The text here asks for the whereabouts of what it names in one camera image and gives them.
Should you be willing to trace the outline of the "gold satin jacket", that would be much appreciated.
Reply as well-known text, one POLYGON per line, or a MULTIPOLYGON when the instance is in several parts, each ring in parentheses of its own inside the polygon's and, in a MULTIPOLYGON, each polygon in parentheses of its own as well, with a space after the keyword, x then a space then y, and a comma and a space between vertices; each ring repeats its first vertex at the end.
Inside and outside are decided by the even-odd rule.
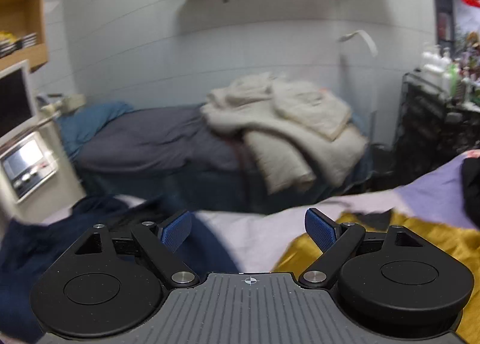
MULTIPOLYGON (((386 337, 420 340, 448 332, 479 342, 479 232, 393 212, 356 216, 366 234, 329 290, 346 316, 386 337)), ((321 256, 307 232, 275 266, 301 273, 321 256)))

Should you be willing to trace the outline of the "teal bed skirt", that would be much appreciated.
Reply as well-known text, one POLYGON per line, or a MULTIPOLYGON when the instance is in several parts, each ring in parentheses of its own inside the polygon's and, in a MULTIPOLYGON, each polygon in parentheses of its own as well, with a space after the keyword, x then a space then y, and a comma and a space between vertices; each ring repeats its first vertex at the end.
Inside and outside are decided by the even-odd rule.
POLYGON ((273 214, 363 187, 373 175, 373 166, 370 160, 360 161, 340 187, 332 187, 317 173, 306 190, 289 187, 272 195, 256 169, 224 171, 191 164, 166 171, 98 173, 77 164, 76 172, 89 195, 130 195, 145 200, 171 195, 184 208, 273 214))

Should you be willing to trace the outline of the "grey duvet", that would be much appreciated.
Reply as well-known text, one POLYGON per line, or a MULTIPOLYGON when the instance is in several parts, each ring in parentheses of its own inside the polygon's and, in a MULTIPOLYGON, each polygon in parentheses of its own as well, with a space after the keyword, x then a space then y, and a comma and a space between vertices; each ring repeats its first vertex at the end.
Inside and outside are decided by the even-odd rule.
POLYGON ((187 165, 233 172, 251 168, 241 139, 214 134, 200 109, 183 105, 126 113, 89 139, 76 163, 97 173, 153 173, 187 165))

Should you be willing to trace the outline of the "purple floral bed sheet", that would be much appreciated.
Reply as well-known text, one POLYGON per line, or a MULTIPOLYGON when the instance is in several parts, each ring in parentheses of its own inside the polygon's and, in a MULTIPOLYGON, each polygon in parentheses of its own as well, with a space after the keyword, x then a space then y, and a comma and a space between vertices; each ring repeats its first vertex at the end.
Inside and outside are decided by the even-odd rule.
POLYGON ((479 163, 479 150, 466 151, 415 181, 395 188, 395 193, 414 217, 463 229, 479 230, 465 212, 461 169, 472 160, 479 163))

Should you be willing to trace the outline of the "cream quilted jacket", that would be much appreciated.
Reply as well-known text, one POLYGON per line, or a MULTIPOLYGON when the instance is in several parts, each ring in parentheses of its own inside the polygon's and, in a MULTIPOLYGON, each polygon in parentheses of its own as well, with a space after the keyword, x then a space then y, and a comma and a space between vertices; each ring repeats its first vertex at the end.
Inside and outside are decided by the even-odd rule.
POLYGON ((241 133, 270 194, 307 189, 317 179, 314 166, 340 187, 368 147, 346 102, 311 82, 272 73, 212 90, 201 113, 216 134, 241 133))

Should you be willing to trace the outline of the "navy blue garment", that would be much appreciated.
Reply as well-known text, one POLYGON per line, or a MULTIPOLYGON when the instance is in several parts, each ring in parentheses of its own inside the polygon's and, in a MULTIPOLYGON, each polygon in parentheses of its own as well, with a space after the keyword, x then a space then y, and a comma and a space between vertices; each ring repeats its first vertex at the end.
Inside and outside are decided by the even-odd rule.
POLYGON ((135 225, 160 223, 188 210, 174 195, 160 195, 138 205, 120 196, 87 196, 69 217, 51 225, 30 225, 11 220, 1 240, 1 333, 25 343, 43 334, 29 303, 32 286, 47 268, 84 232, 97 224, 128 234, 135 225))

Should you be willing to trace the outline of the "white machine with screen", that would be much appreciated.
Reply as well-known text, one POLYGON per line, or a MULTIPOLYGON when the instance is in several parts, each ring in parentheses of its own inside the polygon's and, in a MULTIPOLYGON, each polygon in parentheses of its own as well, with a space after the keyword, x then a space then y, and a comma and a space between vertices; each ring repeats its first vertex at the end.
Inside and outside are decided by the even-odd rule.
POLYGON ((55 124, 38 109, 29 62, 1 71, 1 215, 41 223, 86 196, 55 124))

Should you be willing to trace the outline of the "blue pillow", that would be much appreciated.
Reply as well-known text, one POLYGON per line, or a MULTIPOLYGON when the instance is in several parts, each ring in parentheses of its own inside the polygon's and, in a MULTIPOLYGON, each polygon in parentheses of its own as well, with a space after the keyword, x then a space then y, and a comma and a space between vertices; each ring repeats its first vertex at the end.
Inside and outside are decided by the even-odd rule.
POLYGON ((60 138, 70 160, 74 160, 86 143, 108 123, 129 112, 134 107, 123 101, 99 103, 56 119, 60 138))

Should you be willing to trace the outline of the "black puffer jacket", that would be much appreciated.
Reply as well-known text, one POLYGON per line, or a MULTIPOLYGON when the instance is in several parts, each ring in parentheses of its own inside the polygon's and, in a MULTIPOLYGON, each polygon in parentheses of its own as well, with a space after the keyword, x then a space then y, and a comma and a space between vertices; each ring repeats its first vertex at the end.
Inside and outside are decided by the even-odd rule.
POLYGON ((480 220, 480 166, 479 158, 465 158, 461 167, 464 207, 476 226, 480 220))

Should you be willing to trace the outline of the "wooden bookcase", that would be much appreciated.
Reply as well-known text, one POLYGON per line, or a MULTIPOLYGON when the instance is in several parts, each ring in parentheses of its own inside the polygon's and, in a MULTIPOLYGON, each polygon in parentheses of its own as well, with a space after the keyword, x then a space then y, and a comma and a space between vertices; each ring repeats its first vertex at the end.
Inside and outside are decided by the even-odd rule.
POLYGON ((44 0, 1 0, 1 37, 7 35, 13 45, 1 52, 3 70, 20 61, 32 71, 46 64, 44 0))

